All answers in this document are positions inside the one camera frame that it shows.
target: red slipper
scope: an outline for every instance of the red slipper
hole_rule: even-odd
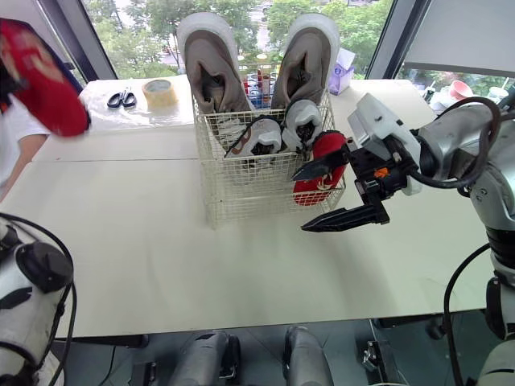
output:
[[[341,149],[347,139],[336,130],[328,130],[321,133],[313,142],[313,159],[323,157],[333,151]],[[309,191],[309,194],[295,195],[294,199],[298,205],[315,205],[324,201],[330,194],[329,189],[334,189],[345,171],[345,165],[338,166],[329,175],[323,175],[311,181],[297,181],[294,193]]]

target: white wire basket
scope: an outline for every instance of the white wire basket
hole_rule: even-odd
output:
[[[275,66],[262,66],[261,75],[268,71],[273,76],[275,69]],[[262,97],[258,104],[269,107],[270,98]],[[319,110],[323,118],[323,131],[335,129],[327,91],[323,94]],[[256,109],[239,113],[202,114],[193,98],[204,205],[208,222],[213,228],[229,220],[299,211],[331,211],[340,200],[345,188],[343,179],[334,189],[293,192],[295,182],[291,176],[303,164],[301,154],[288,152],[225,158],[234,138],[238,139],[253,119],[267,115],[282,122],[284,112],[284,109]],[[229,136],[219,133],[217,128],[227,122],[231,127],[240,129],[235,129]]]

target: packing tape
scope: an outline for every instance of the packing tape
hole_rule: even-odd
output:
[[[177,102],[173,86],[168,80],[151,80],[142,86],[142,90],[149,109],[170,106]]]

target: green foliage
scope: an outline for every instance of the green foliage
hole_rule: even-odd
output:
[[[225,18],[233,27],[234,39],[242,52],[251,51],[257,44],[257,26],[250,20],[249,12],[255,0],[131,0],[127,13],[138,28],[148,25],[150,30],[177,51],[177,27],[180,21],[195,12],[213,12]]]
[[[90,0],[84,2],[84,5],[119,78],[176,74],[172,67],[159,62],[161,45],[149,31],[124,28],[119,18],[113,17],[117,10],[111,7],[111,0]]]
[[[270,42],[278,49],[285,43],[290,25],[301,14],[318,12],[314,0],[274,0],[266,12]]]
[[[322,9],[338,25],[342,47],[356,53],[356,74],[367,72],[392,2],[379,0],[370,5],[347,6],[345,0],[334,0]]]
[[[341,45],[356,53],[356,74],[365,74],[393,0],[379,0],[369,5],[348,6],[346,0],[333,0],[318,6],[315,0],[275,0],[266,12],[270,42],[282,48],[290,25],[300,14],[319,12],[332,18],[339,27]]]

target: shoelace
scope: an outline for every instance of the shoelace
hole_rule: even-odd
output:
[[[322,177],[322,179],[320,181],[317,182],[316,187],[317,187],[318,190],[320,190],[320,191],[328,191],[329,189],[332,188],[331,184],[323,183],[326,180],[327,177],[329,177],[329,180],[332,180],[331,172],[329,172],[327,175]]]
[[[216,119],[216,129],[218,130],[218,138],[221,142],[231,146],[241,136],[245,130],[245,125],[237,117],[218,117]]]

